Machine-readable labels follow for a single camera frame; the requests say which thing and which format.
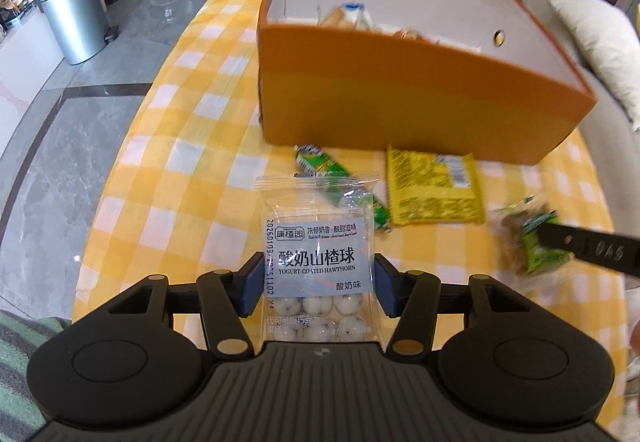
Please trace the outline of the yogurt hawthorn ball packet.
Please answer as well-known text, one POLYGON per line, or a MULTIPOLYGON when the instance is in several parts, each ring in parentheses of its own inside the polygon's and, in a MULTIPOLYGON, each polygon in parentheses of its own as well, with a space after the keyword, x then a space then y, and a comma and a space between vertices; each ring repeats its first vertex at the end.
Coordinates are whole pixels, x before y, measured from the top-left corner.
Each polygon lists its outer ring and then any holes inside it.
POLYGON ((373 209, 335 206, 320 177, 259 177, 266 341, 376 341, 373 209))

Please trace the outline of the green nut snack packet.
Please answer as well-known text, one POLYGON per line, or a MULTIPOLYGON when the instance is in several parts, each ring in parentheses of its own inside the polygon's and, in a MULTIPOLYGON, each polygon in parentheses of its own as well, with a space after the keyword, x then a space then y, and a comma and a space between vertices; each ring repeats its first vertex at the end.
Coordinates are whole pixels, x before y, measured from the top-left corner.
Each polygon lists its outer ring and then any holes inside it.
POLYGON ((489 217, 489 225, 499 236, 503 258, 518 278, 550 274, 570 262, 568 252, 544 247, 540 242, 541 225, 560 224, 558 211, 544 195, 526 196, 492 210, 489 217))

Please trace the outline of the yellow biscuit packet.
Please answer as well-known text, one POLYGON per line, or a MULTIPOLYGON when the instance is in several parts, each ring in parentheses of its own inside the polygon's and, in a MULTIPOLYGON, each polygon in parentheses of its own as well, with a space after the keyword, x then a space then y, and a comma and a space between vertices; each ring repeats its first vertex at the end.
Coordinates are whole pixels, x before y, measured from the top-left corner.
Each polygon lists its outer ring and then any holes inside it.
POLYGON ((473 155, 386 149, 390 218, 396 226, 483 224, 486 212, 473 155))

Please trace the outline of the green sausage stick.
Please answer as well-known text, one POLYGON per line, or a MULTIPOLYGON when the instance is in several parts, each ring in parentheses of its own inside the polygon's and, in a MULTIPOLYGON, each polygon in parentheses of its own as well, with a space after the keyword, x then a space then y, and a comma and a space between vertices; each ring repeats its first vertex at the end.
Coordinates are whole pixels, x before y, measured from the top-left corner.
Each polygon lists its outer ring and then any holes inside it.
POLYGON ((390 231, 390 213, 372 193, 375 179, 365 180, 348 172, 318 146, 296 145, 294 151, 300 175, 323 179, 319 186, 335 206, 356 207, 370 202, 375 228, 386 233, 390 231))

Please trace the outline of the white blue chips bag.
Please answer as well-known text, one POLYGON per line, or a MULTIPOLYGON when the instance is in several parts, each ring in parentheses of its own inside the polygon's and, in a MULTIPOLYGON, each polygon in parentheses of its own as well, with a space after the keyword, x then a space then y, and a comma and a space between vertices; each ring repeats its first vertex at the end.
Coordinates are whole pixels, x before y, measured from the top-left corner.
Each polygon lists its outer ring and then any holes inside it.
POLYGON ((320 27, 372 31, 374 23, 361 3, 343 3, 320 16, 320 27))

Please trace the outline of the white breadstick snack packet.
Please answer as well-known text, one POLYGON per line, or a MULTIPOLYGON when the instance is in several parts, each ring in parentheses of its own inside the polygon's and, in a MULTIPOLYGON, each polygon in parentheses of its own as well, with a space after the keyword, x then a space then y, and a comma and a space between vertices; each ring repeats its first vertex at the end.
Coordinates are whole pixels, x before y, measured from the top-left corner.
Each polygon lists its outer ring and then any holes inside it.
POLYGON ((408 38, 413 41, 427 42, 435 45, 446 46, 454 48, 455 50, 464 50, 468 53, 480 54, 482 48, 478 45, 469 45, 463 42, 453 40, 452 38, 445 38, 440 35, 427 35, 419 32, 413 28, 396 28, 389 26, 388 24, 381 24, 380 26, 373 27, 374 32, 382 33, 385 35, 398 36, 398 38, 408 38))

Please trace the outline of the beige sofa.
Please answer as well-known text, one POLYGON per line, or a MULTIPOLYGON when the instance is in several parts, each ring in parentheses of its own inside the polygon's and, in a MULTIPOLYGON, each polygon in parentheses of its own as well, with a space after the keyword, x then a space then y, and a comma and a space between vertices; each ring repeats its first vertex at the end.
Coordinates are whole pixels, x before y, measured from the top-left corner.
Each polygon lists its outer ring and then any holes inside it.
POLYGON ((524 5, 550 31, 577 64, 597 96, 597 105, 579 124, 616 233, 639 235, 639 134, 623 107, 590 70, 586 58, 549 0, 524 0, 524 5))

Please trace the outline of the yellow checkered tablecloth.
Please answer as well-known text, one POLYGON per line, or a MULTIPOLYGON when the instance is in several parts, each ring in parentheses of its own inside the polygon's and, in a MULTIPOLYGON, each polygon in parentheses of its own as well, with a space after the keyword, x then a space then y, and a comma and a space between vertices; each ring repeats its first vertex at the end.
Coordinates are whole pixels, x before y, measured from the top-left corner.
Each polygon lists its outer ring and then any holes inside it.
MULTIPOLYGON (((146 275, 192 283, 239 269, 262 250, 256 177, 292 175, 293 149, 273 147, 258 124, 256 24, 261 0, 207 0, 160 68, 105 183, 76 287, 78 321, 146 275)), ((489 210, 542 194, 568 225, 612 231, 597 170, 579 131, 539 163, 480 162, 489 210)), ((475 273, 510 283, 489 225, 427 224, 376 233, 398 269, 444 283, 475 273)), ((616 377, 598 422, 620 435, 627 366, 624 277, 572 261, 551 288, 527 297, 596 339, 616 377)))

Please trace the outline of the white cushion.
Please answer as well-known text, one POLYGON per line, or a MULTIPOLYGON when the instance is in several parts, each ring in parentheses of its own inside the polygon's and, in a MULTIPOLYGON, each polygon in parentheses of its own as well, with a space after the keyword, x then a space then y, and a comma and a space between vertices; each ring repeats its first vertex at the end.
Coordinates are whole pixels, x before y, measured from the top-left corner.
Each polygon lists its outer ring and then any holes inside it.
POLYGON ((548 0, 582 57, 639 131, 639 38, 626 14, 603 0, 548 0))

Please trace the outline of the striped green blanket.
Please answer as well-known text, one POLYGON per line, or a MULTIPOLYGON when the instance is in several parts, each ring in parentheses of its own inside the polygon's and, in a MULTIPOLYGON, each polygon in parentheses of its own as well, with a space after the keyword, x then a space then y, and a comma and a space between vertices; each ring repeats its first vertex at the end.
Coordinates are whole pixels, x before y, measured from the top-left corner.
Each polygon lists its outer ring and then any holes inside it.
POLYGON ((0 428, 2 441, 26 441, 46 422, 29 392, 26 370, 35 350, 70 327, 68 319, 29 319, 1 312, 0 428))

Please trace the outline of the orange cardboard box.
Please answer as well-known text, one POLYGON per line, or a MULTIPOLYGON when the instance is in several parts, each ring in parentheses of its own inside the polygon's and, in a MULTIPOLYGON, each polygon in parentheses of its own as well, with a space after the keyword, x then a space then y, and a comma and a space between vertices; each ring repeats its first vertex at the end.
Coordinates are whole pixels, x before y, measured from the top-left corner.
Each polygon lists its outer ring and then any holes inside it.
POLYGON ((520 0, 262 0, 257 50, 262 133, 273 145, 393 146, 534 165, 596 102, 520 0), (482 51, 318 25, 343 3, 366 6, 375 26, 482 51))

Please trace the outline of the white low tv console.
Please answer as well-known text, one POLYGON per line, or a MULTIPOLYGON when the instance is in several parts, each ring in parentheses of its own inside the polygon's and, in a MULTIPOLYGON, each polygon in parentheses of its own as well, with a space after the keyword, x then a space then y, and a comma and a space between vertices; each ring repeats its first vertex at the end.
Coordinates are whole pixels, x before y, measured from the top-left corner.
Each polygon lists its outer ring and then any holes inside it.
POLYGON ((43 12, 34 8, 9 30, 0 50, 0 148, 6 149, 36 95, 63 59, 43 12))

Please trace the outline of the silver pedal trash bin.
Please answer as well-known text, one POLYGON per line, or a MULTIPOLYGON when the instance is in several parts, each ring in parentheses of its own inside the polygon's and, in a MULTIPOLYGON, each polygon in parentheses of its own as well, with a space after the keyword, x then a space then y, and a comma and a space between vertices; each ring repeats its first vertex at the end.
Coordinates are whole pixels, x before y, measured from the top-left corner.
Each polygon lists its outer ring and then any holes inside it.
POLYGON ((69 64, 87 61, 117 38, 101 0, 37 0, 69 64))

